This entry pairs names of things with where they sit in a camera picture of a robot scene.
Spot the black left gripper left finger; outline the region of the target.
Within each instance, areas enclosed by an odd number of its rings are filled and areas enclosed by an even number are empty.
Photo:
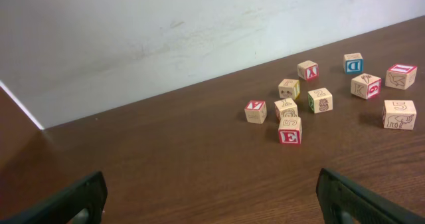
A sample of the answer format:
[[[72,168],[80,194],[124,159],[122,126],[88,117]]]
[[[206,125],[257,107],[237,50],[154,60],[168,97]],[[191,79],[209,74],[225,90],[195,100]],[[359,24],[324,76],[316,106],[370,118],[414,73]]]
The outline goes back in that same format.
[[[107,196],[103,173],[96,171],[1,224],[68,223],[81,211],[86,223],[100,223]]]

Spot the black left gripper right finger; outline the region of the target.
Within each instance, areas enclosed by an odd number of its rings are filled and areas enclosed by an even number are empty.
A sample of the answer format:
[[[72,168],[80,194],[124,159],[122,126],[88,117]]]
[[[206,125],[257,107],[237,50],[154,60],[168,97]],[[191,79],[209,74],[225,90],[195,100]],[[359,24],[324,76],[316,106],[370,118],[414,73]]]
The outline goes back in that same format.
[[[424,218],[347,177],[321,169],[316,194],[326,224],[424,224]]]

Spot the wooden block red E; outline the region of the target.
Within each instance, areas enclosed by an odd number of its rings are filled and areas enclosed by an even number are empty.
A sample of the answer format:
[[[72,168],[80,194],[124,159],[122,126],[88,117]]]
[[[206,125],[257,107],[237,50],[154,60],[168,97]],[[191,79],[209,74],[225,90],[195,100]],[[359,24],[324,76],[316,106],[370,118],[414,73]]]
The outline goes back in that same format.
[[[283,117],[278,128],[281,144],[301,144],[302,124],[300,117]]]

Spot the wooden block green 2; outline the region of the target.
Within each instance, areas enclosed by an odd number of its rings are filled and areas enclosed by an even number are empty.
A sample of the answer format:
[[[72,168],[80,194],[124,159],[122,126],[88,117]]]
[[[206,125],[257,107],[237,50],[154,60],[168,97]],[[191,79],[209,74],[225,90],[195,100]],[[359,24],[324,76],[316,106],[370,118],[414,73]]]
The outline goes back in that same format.
[[[333,96],[326,88],[310,90],[308,104],[314,114],[327,112],[333,109]]]

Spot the wooden block elephant 5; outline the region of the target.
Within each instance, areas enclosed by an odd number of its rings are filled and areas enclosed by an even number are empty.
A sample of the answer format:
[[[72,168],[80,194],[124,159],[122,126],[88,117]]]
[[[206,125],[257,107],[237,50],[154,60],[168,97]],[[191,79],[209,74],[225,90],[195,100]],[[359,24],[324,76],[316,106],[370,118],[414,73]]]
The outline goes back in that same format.
[[[412,100],[385,100],[382,111],[383,128],[412,130],[416,108]]]

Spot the wooden block red 9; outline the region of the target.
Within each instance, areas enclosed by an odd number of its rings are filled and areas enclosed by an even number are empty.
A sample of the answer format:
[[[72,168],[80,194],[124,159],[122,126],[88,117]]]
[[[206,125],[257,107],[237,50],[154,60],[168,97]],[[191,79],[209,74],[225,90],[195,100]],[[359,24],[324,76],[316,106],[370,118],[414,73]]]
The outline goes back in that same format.
[[[368,100],[380,94],[382,78],[363,73],[351,79],[351,94]]]

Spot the wooden block red I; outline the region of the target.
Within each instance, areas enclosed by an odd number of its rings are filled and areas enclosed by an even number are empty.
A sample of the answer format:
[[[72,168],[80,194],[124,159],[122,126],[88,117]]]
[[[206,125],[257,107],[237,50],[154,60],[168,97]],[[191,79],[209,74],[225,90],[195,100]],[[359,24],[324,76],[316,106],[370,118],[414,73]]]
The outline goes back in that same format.
[[[413,85],[418,67],[408,64],[395,64],[386,71],[385,86],[406,90]]]

